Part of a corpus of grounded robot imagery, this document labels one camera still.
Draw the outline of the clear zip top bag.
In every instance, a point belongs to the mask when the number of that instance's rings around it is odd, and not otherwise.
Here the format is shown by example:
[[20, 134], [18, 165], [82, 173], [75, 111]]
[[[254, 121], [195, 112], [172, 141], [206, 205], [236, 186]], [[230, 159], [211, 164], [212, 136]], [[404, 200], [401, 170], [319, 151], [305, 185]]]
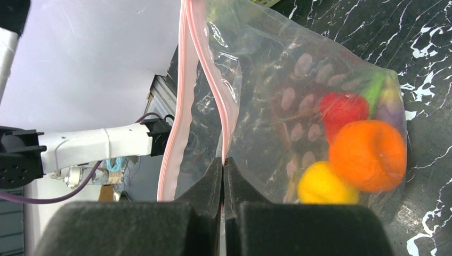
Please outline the clear zip top bag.
[[[180, 197], [213, 159], [224, 166], [233, 158], [265, 198], [300, 203], [304, 171], [329, 162], [320, 99], [330, 92], [360, 95], [374, 73], [398, 79], [393, 70], [251, 1], [182, 1], [178, 55], [175, 123], [159, 201]], [[404, 186], [405, 177], [386, 192], [355, 188], [357, 204], [391, 218]]]

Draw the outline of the green leafy vegetable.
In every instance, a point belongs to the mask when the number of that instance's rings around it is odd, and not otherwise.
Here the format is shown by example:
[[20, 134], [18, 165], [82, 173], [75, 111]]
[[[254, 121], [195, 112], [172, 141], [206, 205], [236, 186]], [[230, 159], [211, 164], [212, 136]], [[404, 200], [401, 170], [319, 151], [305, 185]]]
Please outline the green leafy vegetable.
[[368, 103], [370, 116], [375, 112], [385, 78], [386, 75], [384, 73], [374, 73], [365, 83], [365, 87], [360, 93]]

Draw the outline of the purple eggplant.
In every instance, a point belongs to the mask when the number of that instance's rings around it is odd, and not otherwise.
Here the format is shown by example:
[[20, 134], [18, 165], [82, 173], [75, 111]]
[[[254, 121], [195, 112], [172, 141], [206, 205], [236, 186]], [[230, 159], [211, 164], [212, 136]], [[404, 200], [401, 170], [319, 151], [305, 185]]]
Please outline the purple eggplant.
[[374, 119], [392, 125], [403, 137], [406, 135], [405, 108], [400, 84], [396, 77], [385, 78]]

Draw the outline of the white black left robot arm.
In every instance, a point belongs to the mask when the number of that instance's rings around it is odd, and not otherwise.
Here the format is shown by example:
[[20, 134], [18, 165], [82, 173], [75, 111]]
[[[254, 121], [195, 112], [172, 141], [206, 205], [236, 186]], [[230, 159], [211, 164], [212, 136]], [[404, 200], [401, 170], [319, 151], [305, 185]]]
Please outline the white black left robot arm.
[[179, 1], [1, 1], [1, 186], [148, 155], [136, 123], [177, 45]]

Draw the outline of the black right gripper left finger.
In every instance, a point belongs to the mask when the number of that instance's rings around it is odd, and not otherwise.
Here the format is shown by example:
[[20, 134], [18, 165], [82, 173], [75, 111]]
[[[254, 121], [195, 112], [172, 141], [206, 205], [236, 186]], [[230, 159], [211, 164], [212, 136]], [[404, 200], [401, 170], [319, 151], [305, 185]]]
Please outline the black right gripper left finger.
[[222, 161], [172, 202], [71, 202], [36, 255], [219, 255]]

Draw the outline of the orange fruit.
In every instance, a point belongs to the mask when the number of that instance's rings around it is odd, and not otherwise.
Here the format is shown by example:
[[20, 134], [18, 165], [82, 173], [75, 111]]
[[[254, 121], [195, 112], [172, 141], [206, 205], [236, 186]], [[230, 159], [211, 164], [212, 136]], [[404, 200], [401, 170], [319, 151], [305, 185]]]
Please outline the orange fruit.
[[407, 146], [393, 126], [364, 120], [343, 126], [329, 144], [333, 171], [345, 182], [368, 193], [395, 189], [405, 177]]

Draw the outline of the yellow lemon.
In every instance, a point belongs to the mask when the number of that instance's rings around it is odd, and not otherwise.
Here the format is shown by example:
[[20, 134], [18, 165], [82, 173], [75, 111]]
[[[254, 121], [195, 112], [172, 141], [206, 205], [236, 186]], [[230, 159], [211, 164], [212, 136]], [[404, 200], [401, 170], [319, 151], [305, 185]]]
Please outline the yellow lemon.
[[343, 182], [328, 161], [310, 165], [302, 174], [297, 187], [303, 204], [357, 204], [359, 192]]

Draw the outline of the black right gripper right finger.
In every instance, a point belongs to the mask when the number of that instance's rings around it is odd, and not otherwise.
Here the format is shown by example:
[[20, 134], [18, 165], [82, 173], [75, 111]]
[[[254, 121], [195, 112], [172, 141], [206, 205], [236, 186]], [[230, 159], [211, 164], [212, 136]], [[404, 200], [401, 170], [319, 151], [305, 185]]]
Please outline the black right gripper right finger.
[[228, 158], [223, 168], [226, 255], [392, 255], [377, 216], [359, 205], [277, 204]]

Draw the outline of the red pepper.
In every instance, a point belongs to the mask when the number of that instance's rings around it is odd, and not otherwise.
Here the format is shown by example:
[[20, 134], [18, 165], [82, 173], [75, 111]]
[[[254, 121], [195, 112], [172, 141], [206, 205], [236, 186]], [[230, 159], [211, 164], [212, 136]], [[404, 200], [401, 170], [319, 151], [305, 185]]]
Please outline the red pepper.
[[332, 142], [343, 126], [369, 117], [369, 104], [356, 93], [330, 92], [320, 99], [319, 111], [327, 141]]

